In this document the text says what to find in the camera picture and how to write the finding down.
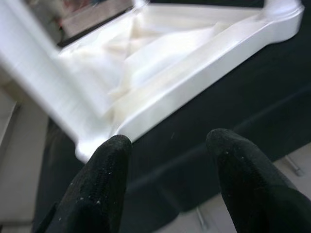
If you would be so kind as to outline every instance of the metal leg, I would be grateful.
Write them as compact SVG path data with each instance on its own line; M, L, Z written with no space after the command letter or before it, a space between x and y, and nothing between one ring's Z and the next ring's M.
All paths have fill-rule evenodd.
M297 176L301 177L304 175L303 170L289 156L286 155L285 160L288 162L288 164L294 170L294 173Z
M204 219L204 217L202 215L200 207L196 208L196 214L198 216L198 219L199 219L199 222L200 222L200 225L201 225L201 228L202 228L202 232L207 232L208 224L206 223L206 221L205 221L205 219Z

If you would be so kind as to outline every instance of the black fabric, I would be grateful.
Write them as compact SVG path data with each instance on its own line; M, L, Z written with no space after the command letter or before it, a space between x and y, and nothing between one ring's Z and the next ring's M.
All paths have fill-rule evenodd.
M212 129L234 129L272 161L311 141L311 1L302 2L294 38L265 47L134 142L120 233L150 233L220 192L204 142ZM82 167L74 144L59 133L44 153L35 226Z
M37 233L117 233L131 150L130 140L122 135L98 147L46 218L53 215L51 222L43 221Z
M207 135L206 145L238 233L311 232L311 201L255 144L217 129Z

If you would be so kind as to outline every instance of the white plastic tray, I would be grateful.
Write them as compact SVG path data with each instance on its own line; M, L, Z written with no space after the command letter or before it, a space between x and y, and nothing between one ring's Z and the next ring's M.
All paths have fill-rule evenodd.
M109 137L132 141L268 44L293 37L304 7L147 4L57 49L18 0L0 2L5 68L87 162Z

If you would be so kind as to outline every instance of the white 3d printed part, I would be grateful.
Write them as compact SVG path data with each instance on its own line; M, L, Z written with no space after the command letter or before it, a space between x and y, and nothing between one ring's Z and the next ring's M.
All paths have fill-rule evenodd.
M0 59L87 162L115 134L136 140L268 44L293 37L304 7L144 4L57 48L20 0L0 2Z

